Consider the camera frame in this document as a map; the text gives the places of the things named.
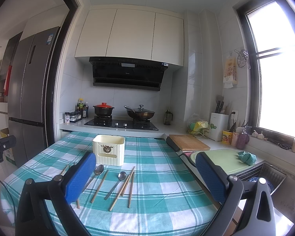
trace window frame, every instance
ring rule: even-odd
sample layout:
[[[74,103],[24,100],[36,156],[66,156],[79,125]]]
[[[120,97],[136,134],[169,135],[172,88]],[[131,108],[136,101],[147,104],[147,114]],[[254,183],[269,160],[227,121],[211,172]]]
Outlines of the window frame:
[[[251,126],[253,130],[257,131],[258,133],[261,133],[263,131],[263,134],[266,137],[269,137],[279,143],[286,144],[290,146],[291,148],[293,145],[294,137],[257,126],[259,125],[260,108],[261,108],[261,89],[260,89],[261,75],[260,75],[260,64],[259,64],[260,58],[257,58],[258,51],[256,50],[256,42],[255,42],[247,15],[255,11],[256,9],[259,9],[260,7],[265,6],[273,1],[275,1],[282,8],[295,33],[295,13],[293,9],[289,6],[286,0],[251,0],[237,9],[237,13],[242,25],[244,36],[246,38],[247,50],[249,54],[249,63],[251,66],[251,70],[250,70],[251,97],[250,97],[250,113],[249,113],[248,125]]]

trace range hood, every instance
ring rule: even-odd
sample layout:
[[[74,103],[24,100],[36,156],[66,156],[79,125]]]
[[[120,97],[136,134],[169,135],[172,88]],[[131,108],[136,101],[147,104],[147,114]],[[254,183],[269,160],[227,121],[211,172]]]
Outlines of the range hood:
[[[127,58],[90,57],[93,85],[160,91],[167,63]]]

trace garlic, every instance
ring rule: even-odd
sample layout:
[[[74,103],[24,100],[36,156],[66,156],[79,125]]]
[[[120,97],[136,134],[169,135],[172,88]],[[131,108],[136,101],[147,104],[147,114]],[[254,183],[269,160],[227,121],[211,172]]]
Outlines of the garlic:
[[[262,131],[261,131],[261,134],[258,134],[257,138],[264,139],[264,135],[262,134]]]
[[[257,137],[257,136],[258,136],[258,133],[254,130],[254,131],[252,132],[251,136],[253,136],[253,137]]]

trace checkered tablecloth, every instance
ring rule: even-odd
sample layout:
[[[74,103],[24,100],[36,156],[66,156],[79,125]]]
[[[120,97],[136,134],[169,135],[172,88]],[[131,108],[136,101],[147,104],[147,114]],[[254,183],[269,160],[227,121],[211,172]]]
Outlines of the checkered tablecloth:
[[[77,163],[86,151],[92,151],[96,134],[72,132],[16,170],[4,181],[16,208],[26,179],[50,181],[67,164]],[[122,187],[104,200],[118,180],[120,171],[135,168],[131,207],[128,208],[130,184],[111,212],[114,198]],[[90,203],[107,168],[108,175]],[[95,178],[80,195],[80,209],[71,206],[92,235],[199,235],[216,213],[216,209],[180,157],[163,139],[126,137],[124,164],[105,165],[104,173]],[[1,192],[3,210],[14,222],[12,202],[5,189]],[[51,201],[46,201],[51,218],[60,235],[66,235]]]

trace window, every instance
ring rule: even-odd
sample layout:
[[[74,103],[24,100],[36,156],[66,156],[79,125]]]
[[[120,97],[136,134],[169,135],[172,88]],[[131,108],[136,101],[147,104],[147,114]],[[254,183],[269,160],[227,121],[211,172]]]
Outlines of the window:
[[[249,124],[291,143],[295,138],[295,14],[285,0],[254,0],[239,8],[238,14],[251,64]]]

